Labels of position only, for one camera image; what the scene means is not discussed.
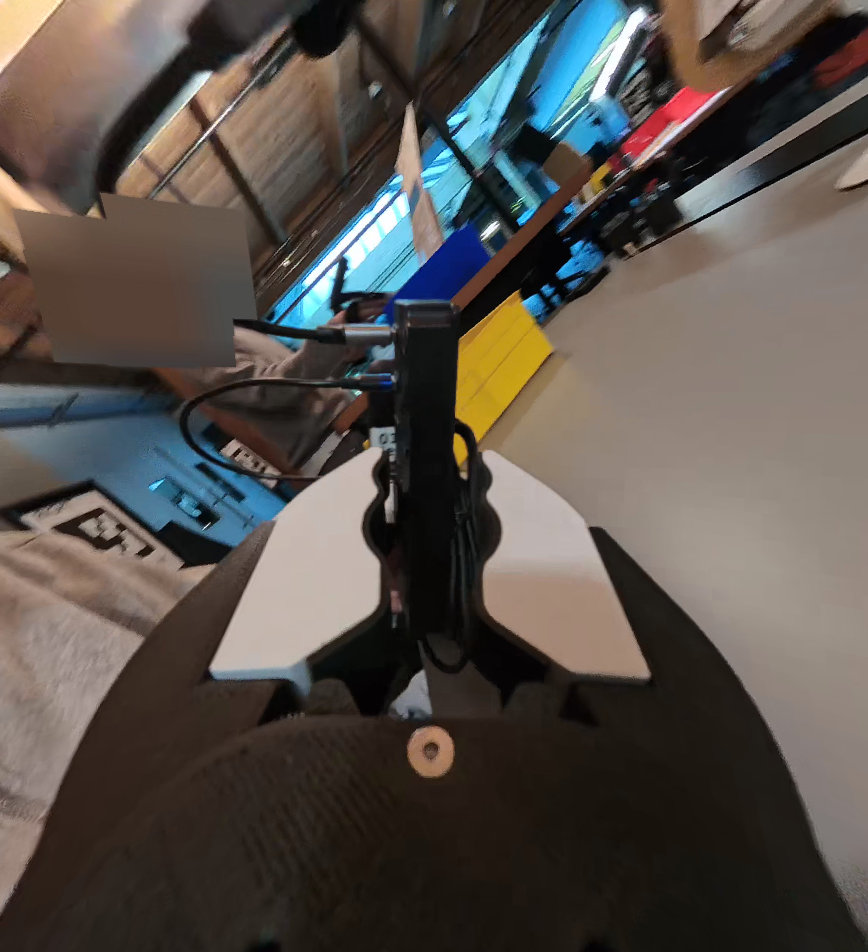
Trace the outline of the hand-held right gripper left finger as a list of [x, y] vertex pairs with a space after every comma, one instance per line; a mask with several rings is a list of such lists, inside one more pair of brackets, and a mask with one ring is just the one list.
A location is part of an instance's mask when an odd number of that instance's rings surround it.
[[217, 682], [309, 691], [328, 649], [380, 618], [380, 556], [366, 520], [382, 506], [387, 455], [369, 448], [312, 482], [274, 519], [209, 664]]

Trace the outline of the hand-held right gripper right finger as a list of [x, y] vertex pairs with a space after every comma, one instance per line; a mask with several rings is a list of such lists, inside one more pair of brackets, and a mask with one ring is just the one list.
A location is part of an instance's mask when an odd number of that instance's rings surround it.
[[482, 457], [499, 541], [483, 570], [488, 619], [559, 669], [646, 684], [651, 672], [583, 516], [494, 450]]

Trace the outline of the black usb hub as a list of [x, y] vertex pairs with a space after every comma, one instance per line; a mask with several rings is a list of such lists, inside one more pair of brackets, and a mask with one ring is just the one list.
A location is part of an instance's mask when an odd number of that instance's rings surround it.
[[454, 421], [459, 359], [449, 302], [395, 304], [397, 525], [404, 615], [418, 641], [447, 632], [455, 526]]

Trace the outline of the yellow plastic bin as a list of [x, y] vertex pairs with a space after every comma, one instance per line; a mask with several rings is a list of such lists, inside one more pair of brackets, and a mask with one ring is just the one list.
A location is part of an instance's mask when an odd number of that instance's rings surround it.
[[456, 417], [476, 440], [499, 421], [553, 352], [519, 292], [464, 334], [459, 346]]

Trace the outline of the cardboard box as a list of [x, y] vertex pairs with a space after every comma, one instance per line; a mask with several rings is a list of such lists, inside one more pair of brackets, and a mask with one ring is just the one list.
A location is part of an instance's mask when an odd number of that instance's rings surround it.
[[842, 8], [836, 1], [662, 1], [659, 14], [676, 79], [716, 92], [753, 78]]

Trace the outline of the blue plastic bin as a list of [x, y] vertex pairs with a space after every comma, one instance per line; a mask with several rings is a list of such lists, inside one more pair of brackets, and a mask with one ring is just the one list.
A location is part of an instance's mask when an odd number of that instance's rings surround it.
[[490, 255], [474, 225], [452, 232], [440, 248], [395, 292], [400, 301], [450, 301], [487, 266]]

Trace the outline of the black disc on pole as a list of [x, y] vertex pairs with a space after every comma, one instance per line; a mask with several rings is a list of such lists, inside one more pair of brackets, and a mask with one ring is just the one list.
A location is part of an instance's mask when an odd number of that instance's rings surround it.
[[281, 30], [264, 50], [254, 52], [251, 62], [241, 69], [242, 85], [238, 89], [230, 89], [233, 95], [227, 102], [221, 103], [218, 111], [208, 112], [200, 98], [200, 92], [195, 91], [186, 103], [186, 110], [193, 122], [199, 126], [199, 136], [171, 167], [158, 174], [147, 198], [155, 199], [163, 192], [169, 192], [183, 201], [185, 197], [178, 191], [174, 182], [205, 147], [214, 153], [238, 191], [255, 198], [247, 177], [221, 138], [222, 128], [236, 115], [238, 109], [249, 101], [254, 92], [273, 81], [296, 55], [302, 54], [314, 61], [333, 54], [344, 40], [357, 6], [357, 2], [310, 3], [303, 16]]

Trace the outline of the printed marker tag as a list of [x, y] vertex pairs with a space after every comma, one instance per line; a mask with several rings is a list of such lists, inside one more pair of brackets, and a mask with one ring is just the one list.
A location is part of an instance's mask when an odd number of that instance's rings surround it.
[[228, 472], [269, 484], [283, 479], [280, 470], [236, 439], [225, 439], [221, 446], [215, 447], [215, 452], [221, 460], [217, 466]]

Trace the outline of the large printed marker board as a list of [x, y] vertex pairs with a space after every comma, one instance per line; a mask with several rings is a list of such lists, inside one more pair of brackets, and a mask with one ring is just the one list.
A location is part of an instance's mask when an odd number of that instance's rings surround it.
[[135, 513], [93, 481], [0, 506], [0, 519], [19, 530], [55, 532], [86, 542], [100, 553], [130, 556], [173, 570], [186, 565]]

